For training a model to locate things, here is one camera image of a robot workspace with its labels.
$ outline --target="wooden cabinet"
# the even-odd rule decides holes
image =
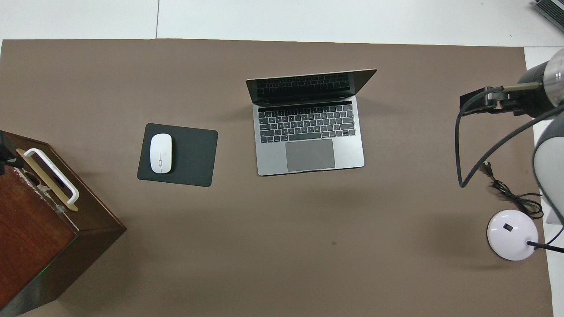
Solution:
[[[47,143],[0,131],[0,164],[7,317],[55,300],[126,228]]]

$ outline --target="laptop screen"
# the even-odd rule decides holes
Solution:
[[[355,95],[376,69],[256,78],[246,81],[251,100],[259,105],[310,102]]]

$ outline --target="white floor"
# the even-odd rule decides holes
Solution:
[[[530,0],[0,0],[3,39],[209,38],[525,47],[527,67],[564,47]],[[484,83],[484,85],[512,83]],[[546,124],[535,128],[537,138]],[[559,226],[545,224],[547,238]],[[564,247],[564,237],[554,245]],[[564,254],[548,252],[554,316]]]

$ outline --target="brown paper surface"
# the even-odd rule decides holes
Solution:
[[[365,167],[258,176],[245,80],[364,68]],[[514,206],[456,180],[459,96],[525,70],[506,47],[4,40],[0,129],[50,143],[128,227],[25,316],[551,316],[545,251],[488,246]],[[465,117],[463,171],[527,120]],[[136,178],[149,122],[219,133],[211,187]],[[515,193],[538,191],[532,150],[528,130],[490,157]]]

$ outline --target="black cable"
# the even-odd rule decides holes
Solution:
[[[490,162],[485,161],[483,163],[483,170],[492,179],[492,181],[493,181],[492,187],[497,189],[503,196],[505,196],[509,200],[511,200],[517,206],[519,211],[521,211],[525,215],[529,216],[529,218],[531,218],[531,219],[541,219],[543,217],[543,215],[544,215],[543,207],[540,205],[540,203],[538,203],[534,200],[524,198],[526,196],[540,197],[540,196],[542,196],[541,194],[539,194],[539,193],[526,193],[526,194],[523,194],[523,195],[515,195],[514,193],[511,192],[509,187],[504,182],[502,182],[502,181],[500,181],[500,180],[498,180],[494,177],[494,172],[492,171]]]
[[[547,242],[546,244],[551,244],[552,241],[555,241],[556,238],[558,238],[558,236],[562,233],[562,231],[564,231],[564,226],[562,226],[562,228],[560,229],[560,231],[556,234],[556,236],[554,236],[554,238],[552,238],[549,242]]]
[[[472,167],[472,169],[468,173],[468,176],[466,176],[466,178],[464,180],[462,180],[462,172],[460,170],[460,145],[459,145],[460,120],[461,120],[464,112],[466,112],[466,110],[470,107],[470,105],[472,105],[478,99],[483,98],[487,94],[499,93],[501,91],[503,91],[503,86],[486,89],[485,91],[473,96],[466,103],[464,103],[464,105],[460,108],[460,112],[459,112],[458,116],[456,117],[456,123],[455,123],[455,157],[456,157],[456,173],[457,173],[457,176],[458,176],[458,182],[459,182],[460,187],[466,187],[466,185],[468,185],[468,182],[470,181],[472,176],[474,176],[476,171],[480,168],[480,166],[482,166],[482,163],[484,163],[488,159],[488,157],[490,155],[492,155],[492,153],[494,153],[498,148],[500,148],[507,141],[511,140],[514,136],[516,136],[517,134],[525,131],[529,127],[532,127],[536,123],[538,123],[538,122],[540,122],[540,121],[542,121],[546,118],[550,118],[550,117],[557,115],[557,114],[561,113],[562,111],[564,111],[564,103],[562,103],[559,106],[555,107],[554,109],[543,113],[542,115],[538,116],[537,118],[534,118],[533,120],[527,122],[526,124],[518,127],[513,132],[506,135],[505,138],[502,138],[501,140],[499,140],[484,155],[482,155],[482,157],[478,160],[478,162],[476,162],[474,167]]]

